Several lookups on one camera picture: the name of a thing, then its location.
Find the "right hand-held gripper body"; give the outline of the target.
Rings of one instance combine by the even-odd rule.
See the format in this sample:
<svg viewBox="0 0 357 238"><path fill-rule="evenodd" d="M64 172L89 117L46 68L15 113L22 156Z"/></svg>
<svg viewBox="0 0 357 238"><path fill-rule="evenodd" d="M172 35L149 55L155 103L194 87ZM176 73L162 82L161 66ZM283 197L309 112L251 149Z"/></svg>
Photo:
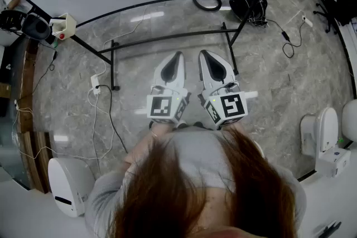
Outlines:
<svg viewBox="0 0 357 238"><path fill-rule="evenodd" d="M240 91L237 81L205 89L198 97L216 129L236 123L248 115L245 92Z"/></svg>

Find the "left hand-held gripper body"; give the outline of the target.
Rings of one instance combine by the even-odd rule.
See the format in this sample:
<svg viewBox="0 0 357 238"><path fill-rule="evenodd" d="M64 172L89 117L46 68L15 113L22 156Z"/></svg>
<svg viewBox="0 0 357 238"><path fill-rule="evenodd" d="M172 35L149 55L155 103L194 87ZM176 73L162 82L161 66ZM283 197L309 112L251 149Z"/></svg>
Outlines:
<svg viewBox="0 0 357 238"><path fill-rule="evenodd" d="M152 85L151 93L147 95L147 118L160 124L178 124L190 96L185 88Z"/></svg>

